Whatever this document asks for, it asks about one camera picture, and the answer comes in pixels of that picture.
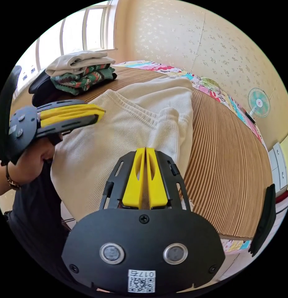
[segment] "person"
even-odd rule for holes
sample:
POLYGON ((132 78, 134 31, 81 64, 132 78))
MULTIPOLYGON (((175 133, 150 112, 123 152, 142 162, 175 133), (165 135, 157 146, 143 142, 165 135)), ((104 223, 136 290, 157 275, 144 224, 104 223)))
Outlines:
MULTIPOLYGON (((8 164, 10 179, 20 186, 15 193, 8 225, 28 254, 53 277, 71 288, 92 296, 96 289, 79 284, 62 260, 68 231, 61 223, 61 199, 51 182, 55 147, 48 138, 31 144, 17 164, 8 164)), ((11 190, 6 167, 0 164, 0 196, 11 190)))

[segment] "wristwatch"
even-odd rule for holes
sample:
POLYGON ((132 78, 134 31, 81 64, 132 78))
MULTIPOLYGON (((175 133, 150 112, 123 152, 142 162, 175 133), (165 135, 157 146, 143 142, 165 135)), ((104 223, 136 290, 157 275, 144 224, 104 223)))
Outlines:
POLYGON ((18 183, 14 182, 11 177, 10 177, 10 174, 8 173, 8 164, 5 166, 6 168, 6 178, 7 178, 7 183, 9 184, 10 188, 13 189, 13 190, 19 190, 21 187, 18 183))

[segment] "green patterned garment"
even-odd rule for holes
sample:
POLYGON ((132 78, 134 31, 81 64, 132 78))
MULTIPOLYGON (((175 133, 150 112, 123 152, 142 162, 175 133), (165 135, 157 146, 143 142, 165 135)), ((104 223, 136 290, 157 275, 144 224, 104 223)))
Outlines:
POLYGON ((64 74, 57 77, 51 77, 56 89, 78 95, 83 93, 89 88, 104 80, 113 80, 112 73, 114 68, 110 64, 100 64, 89 66, 81 74, 64 74))

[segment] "white cabinet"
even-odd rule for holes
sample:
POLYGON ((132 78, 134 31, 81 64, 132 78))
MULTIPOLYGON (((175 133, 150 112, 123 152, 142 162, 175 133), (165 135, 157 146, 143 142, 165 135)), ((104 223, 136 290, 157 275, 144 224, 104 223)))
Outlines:
POLYGON ((268 154, 272 171, 272 182, 275 184, 275 193, 276 197, 278 197, 287 190, 288 186, 286 163, 280 144, 276 143, 268 154))

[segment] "screw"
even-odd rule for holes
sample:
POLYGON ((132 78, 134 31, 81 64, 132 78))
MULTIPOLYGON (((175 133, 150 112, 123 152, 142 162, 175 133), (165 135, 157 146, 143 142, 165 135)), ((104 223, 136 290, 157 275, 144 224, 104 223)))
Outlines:
POLYGON ((149 217, 146 214, 143 214, 139 217, 139 221, 142 224, 146 224, 149 222, 149 217))
POLYGON ((79 269, 76 265, 70 264, 69 268, 73 273, 76 273, 76 274, 79 273, 79 269))
POLYGON ((16 133, 16 137, 19 138, 22 135, 22 133, 23 133, 23 129, 18 130, 16 133))
POLYGON ((23 121, 24 118, 25 118, 25 115, 23 114, 22 116, 20 116, 20 117, 18 118, 19 122, 23 121))
POLYGON ((209 268, 209 273, 214 273, 215 272, 215 270, 216 270, 216 265, 213 265, 213 266, 211 266, 210 268, 209 268))

